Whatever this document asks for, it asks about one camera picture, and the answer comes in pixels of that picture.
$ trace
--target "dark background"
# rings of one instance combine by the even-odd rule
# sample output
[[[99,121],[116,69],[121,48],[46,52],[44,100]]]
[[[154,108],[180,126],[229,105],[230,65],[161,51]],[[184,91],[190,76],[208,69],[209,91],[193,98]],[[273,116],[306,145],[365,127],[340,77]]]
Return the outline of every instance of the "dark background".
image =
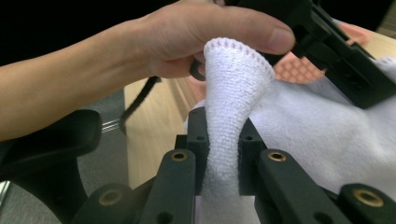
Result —
[[[0,13],[0,65],[67,47],[175,1],[7,1]],[[333,18],[375,31],[392,0],[319,2]]]

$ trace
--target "white towel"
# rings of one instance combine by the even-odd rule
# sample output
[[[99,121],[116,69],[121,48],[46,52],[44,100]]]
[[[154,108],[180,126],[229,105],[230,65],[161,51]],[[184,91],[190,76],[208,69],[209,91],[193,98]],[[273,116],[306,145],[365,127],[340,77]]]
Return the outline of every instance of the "white towel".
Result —
[[[269,148],[289,152],[323,188],[338,193],[359,182],[396,200],[396,96],[363,110],[326,77],[305,85],[274,80],[260,54],[231,39],[209,41],[205,59],[206,99],[195,106],[205,106],[210,142],[201,223],[259,223],[237,194],[237,141],[247,117]],[[396,59],[375,63],[396,79]]]

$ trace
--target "hand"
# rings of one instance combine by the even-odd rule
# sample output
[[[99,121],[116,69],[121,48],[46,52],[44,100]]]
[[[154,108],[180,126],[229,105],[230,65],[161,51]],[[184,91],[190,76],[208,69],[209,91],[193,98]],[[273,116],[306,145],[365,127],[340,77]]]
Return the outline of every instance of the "hand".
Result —
[[[141,24],[145,29],[139,42],[148,55],[149,73],[158,77],[188,76],[191,55],[203,63],[204,44],[215,37],[227,36],[272,54],[286,53],[294,45],[291,29],[283,22],[209,0],[179,1],[147,15]]]

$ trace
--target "wooden table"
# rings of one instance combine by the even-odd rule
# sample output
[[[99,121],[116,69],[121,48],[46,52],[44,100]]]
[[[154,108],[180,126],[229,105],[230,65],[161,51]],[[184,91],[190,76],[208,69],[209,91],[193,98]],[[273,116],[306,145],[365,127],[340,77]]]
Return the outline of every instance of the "wooden table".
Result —
[[[396,57],[396,40],[372,33],[363,45],[375,58]],[[127,86],[127,107],[146,80]],[[176,135],[183,134],[184,121],[197,103],[186,78],[163,79],[127,121],[130,187],[136,188],[157,174],[163,154],[174,148]]]

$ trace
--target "floor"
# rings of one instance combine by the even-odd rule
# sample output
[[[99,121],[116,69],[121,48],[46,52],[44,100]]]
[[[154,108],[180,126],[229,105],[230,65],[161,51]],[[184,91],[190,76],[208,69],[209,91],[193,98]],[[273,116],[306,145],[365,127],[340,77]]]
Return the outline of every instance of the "floor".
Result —
[[[109,183],[128,185],[126,137],[118,129],[124,110],[123,91],[84,108],[98,111],[104,121],[99,147],[78,158],[78,167],[88,195]],[[58,224],[58,219],[37,198],[20,187],[9,185],[1,205],[0,224]]]

